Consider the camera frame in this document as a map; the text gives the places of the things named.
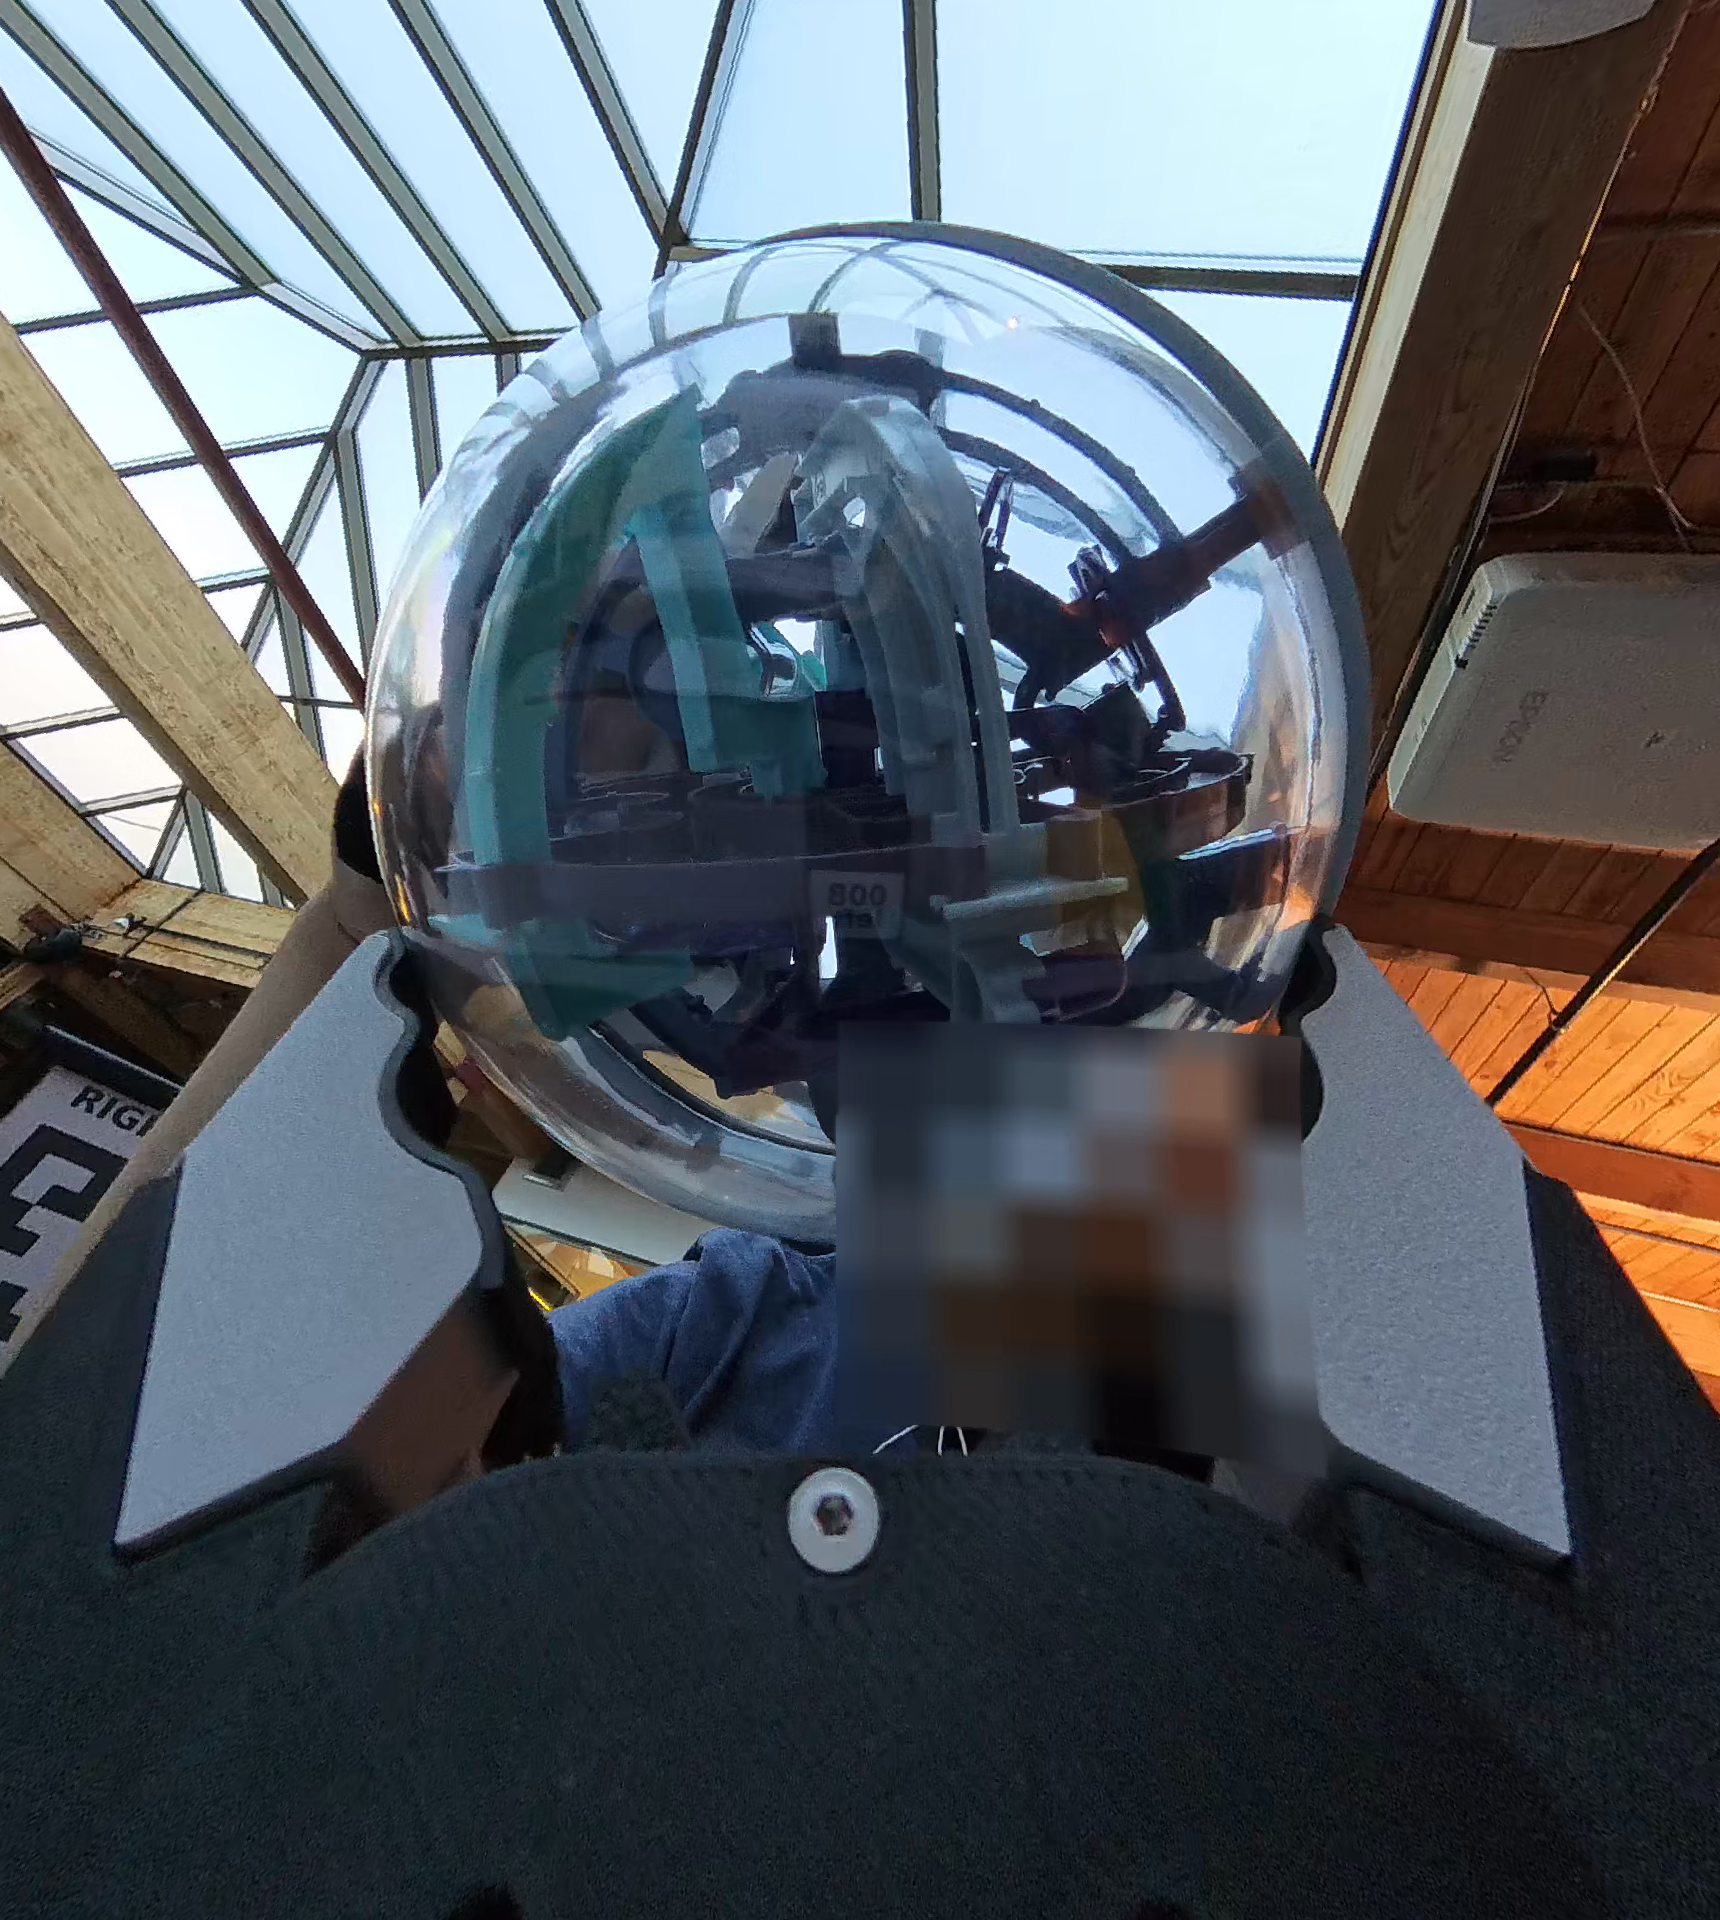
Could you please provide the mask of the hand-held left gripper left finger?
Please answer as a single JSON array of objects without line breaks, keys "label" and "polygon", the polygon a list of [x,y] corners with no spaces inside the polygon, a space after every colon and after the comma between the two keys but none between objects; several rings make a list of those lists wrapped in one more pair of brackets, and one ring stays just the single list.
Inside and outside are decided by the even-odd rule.
[{"label": "hand-held left gripper left finger", "polygon": [[447,1493],[511,1396],[507,1235],[411,1115],[413,954],[378,934],[178,1156],[113,1550],[326,1483]]}]

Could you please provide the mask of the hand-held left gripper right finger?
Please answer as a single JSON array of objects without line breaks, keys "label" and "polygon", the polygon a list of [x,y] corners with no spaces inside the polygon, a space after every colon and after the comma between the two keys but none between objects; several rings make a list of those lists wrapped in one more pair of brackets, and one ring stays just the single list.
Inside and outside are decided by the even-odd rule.
[{"label": "hand-held left gripper right finger", "polygon": [[1310,931],[1305,1230],[1328,1480],[1570,1556],[1525,1156],[1339,925]]}]

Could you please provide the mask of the transparent maze ball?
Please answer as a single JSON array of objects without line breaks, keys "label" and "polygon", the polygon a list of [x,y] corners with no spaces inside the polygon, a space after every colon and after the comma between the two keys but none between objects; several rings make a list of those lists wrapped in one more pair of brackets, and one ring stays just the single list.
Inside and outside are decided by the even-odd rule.
[{"label": "transparent maze ball", "polygon": [[1302,444],[1168,307],[982,227],[807,227],[546,350],[368,663],[426,991],[566,1151],[832,1244],[841,1045],[1293,1033],[1366,796]]}]

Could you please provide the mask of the person's blue top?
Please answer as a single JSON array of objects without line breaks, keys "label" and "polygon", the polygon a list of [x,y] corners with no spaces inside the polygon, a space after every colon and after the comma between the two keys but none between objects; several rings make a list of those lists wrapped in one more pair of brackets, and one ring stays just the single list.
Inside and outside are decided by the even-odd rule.
[{"label": "person's blue top", "polygon": [[838,1265],[755,1231],[705,1231],[681,1260],[551,1316],[573,1452],[828,1452]]}]

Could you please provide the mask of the white ceiling projector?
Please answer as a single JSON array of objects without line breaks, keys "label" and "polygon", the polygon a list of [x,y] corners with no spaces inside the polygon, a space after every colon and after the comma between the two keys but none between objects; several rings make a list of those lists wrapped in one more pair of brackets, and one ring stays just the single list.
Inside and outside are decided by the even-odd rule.
[{"label": "white ceiling projector", "polygon": [[1694,852],[1720,835],[1720,557],[1479,567],[1387,767],[1434,828]]}]

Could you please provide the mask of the light wooden roof beam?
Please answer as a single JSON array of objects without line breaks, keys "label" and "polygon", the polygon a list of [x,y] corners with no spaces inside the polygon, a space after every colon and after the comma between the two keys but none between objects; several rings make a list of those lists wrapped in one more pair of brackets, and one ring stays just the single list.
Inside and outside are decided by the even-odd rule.
[{"label": "light wooden roof beam", "polygon": [[339,785],[0,312],[0,573],[285,897]]}]

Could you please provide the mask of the red ceiling pipe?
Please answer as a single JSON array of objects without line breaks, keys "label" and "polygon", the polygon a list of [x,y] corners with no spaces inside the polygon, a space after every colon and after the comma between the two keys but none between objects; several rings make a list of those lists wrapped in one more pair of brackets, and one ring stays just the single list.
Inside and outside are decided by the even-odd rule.
[{"label": "red ceiling pipe", "polygon": [[113,265],[107,260],[107,252],[95,239],[92,227],[83,224],[79,208],[65,194],[50,161],[40,151],[34,132],[22,123],[19,109],[11,107],[11,98],[3,84],[0,84],[0,148],[11,160],[15,174],[21,176],[34,202],[39,202],[40,212],[46,214],[60,247],[69,252],[72,264],[77,265],[79,276],[88,284],[92,294],[102,304],[107,322],[113,326],[113,332],[129,350],[134,365],[141,369],[154,398],[174,420],[174,428],[183,432],[188,448],[196,456],[196,463],[205,471],[216,494],[222,496],[227,510],[235,516],[256,557],[265,565],[274,590],[292,605],[298,624],[304,628],[306,638],[315,640],[315,644],[320,647],[320,656],[326,659],[332,675],[344,687],[344,692],[356,706],[363,706],[368,701],[364,670],[356,664],[354,656],[342,644],[339,632],[332,628],[316,596],[311,594],[311,590],[296,572],[296,562],[285,553],[283,544],[277,539],[274,525],[260,514],[256,498],[246,489],[222,443],[210,429],[207,420],[201,415],[196,398],[188,391],[186,381],[178,377],[169,356],[154,339],[145,314],[129,298],[122,279],[117,276]]}]

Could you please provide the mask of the black projector mount rod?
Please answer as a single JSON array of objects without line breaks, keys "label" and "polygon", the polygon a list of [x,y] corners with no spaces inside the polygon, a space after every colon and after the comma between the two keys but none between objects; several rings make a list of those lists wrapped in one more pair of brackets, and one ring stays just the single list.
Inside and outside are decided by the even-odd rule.
[{"label": "black projector mount rod", "polygon": [[1568,1030],[1582,1014],[1617,983],[1629,963],[1649,947],[1658,934],[1672,920],[1680,906],[1698,890],[1698,885],[1712,876],[1720,866],[1720,831],[1702,844],[1693,861],[1663,887],[1663,896],[1649,902],[1631,929],[1617,939],[1615,949],[1602,963],[1588,971],[1582,986],[1568,997],[1563,1007],[1549,1014],[1539,1035],[1521,1050],[1521,1054],[1498,1074],[1495,1084],[1484,1093],[1484,1106],[1498,1110],[1500,1103],[1546,1060],[1551,1048],[1568,1038]]}]

